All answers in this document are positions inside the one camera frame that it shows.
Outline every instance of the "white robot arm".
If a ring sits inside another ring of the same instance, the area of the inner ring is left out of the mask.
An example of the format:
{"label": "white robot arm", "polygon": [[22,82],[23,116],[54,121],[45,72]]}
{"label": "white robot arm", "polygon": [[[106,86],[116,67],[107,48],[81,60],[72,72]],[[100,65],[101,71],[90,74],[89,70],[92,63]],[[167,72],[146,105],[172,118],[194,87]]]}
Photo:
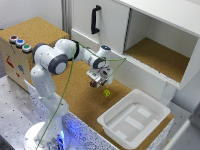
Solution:
{"label": "white robot arm", "polygon": [[[34,139],[36,143],[41,140],[60,101],[55,93],[56,88],[51,74],[59,75],[65,71],[68,61],[71,61],[73,58],[75,46],[74,61],[82,60],[90,65],[90,69],[87,72],[92,78],[90,86],[99,87],[105,83],[111,84],[113,81],[113,70],[109,66],[109,61],[106,60],[110,59],[111,49],[107,46],[101,46],[99,51],[95,54],[89,52],[77,42],[67,39],[58,40],[54,48],[41,43],[36,45],[32,51],[36,65],[31,70],[31,79],[40,96],[40,101],[49,111],[46,115],[44,126]],[[56,136],[63,130],[61,117],[67,114],[69,106],[65,101],[62,103],[56,116],[48,127],[46,134],[41,140],[40,147],[43,149],[50,149],[49,143],[55,141]],[[66,149],[66,145],[63,144],[63,147],[60,149]]]}

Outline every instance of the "cardboard box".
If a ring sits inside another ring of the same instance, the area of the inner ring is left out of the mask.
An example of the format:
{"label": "cardboard box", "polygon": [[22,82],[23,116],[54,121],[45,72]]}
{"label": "cardboard box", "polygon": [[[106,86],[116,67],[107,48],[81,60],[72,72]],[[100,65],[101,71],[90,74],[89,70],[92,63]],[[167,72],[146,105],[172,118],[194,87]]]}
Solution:
{"label": "cardboard box", "polygon": [[23,53],[21,49],[10,44],[9,38],[17,35],[19,39],[25,40],[32,48],[38,43],[45,43],[54,47],[57,40],[69,38],[69,35],[41,19],[32,18],[7,29],[0,31],[0,51],[6,74],[28,91],[24,79],[31,82],[30,71],[33,64],[32,53]]}

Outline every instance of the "white plastic bin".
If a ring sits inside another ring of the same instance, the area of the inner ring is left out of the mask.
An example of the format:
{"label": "white plastic bin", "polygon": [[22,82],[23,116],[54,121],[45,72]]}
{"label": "white plastic bin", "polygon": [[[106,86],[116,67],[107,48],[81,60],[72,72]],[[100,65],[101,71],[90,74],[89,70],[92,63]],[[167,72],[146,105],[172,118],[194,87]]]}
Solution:
{"label": "white plastic bin", "polygon": [[118,144],[126,149],[135,149],[169,113],[169,108],[135,89],[97,120],[105,133]]}

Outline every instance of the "black handle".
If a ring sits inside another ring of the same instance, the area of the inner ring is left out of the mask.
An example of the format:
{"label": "black handle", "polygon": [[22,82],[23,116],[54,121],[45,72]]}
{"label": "black handle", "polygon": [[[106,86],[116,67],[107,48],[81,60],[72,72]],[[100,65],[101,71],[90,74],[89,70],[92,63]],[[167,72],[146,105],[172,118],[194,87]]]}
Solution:
{"label": "black handle", "polygon": [[101,10],[101,7],[98,5],[96,5],[96,8],[92,10],[92,24],[91,24],[92,34],[96,34],[100,31],[98,28],[96,28],[96,12],[98,10]]}

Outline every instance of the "green cable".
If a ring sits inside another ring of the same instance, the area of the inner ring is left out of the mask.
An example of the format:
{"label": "green cable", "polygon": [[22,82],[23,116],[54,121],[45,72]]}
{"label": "green cable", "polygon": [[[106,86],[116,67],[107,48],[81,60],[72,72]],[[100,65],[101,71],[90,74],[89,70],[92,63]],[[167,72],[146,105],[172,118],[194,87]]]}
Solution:
{"label": "green cable", "polygon": [[55,113],[53,114],[51,120],[49,121],[49,124],[47,125],[47,127],[46,127],[46,129],[45,129],[45,131],[44,131],[44,133],[43,133],[43,135],[42,135],[42,137],[41,137],[41,139],[40,139],[40,141],[39,141],[39,143],[38,143],[38,145],[37,145],[36,150],[38,149],[38,147],[39,147],[39,145],[40,145],[40,143],[41,143],[41,141],[42,141],[42,139],[43,139],[43,137],[44,137],[44,135],[45,135],[45,133],[46,133],[48,127],[49,127],[49,125],[51,124],[51,122],[52,122],[52,120],[53,120],[53,118],[55,117],[56,113],[58,112],[58,109],[59,109],[59,107],[60,107],[60,105],[61,105],[61,102],[62,102],[63,97],[64,97],[64,95],[65,95],[65,92],[66,92],[66,90],[67,90],[67,87],[68,87],[68,84],[69,84],[69,81],[70,81],[70,78],[71,78],[71,74],[72,74],[72,68],[73,68],[73,63],[74,63],[74,54],[75,54],[75,51],[76,51],[76,45],[74,46],[73,57],[72,57],[72,65],[71,65],[71,70],[70,70],[70,73],[69,73],[69,77],[68,77],[67,84],[66,84],[65,89],[64,89],[64,91],[63,91],[63,94],[62,94],[62,97],[61,97],[60,102],[59,102],[59,104],[58,104],[58,107],[57,107]]}
{"label": "green cable", "polygon": [[91,54],[93,54],[94,56],[96,56],[96,57],[98,57],[98,58],[100,58],[100,59],[107,60],[107,61],[120,61],[120,60],[123,60],[123,61],[113,70],[113,72],[108,76],[108,78],[109,78],[110,76],[112,76],[113,73],[126,61],[126,58],[121,58],[121,59],[105,59],[105,58],[99,57],[99,56],[97,56],[95,53],[93,53],[91,50],[89,50],[87,47],[85,47],[84,45],[82,45],[82,44],[79,44],[79,45],[81,45],[83,48],[87,49]]}

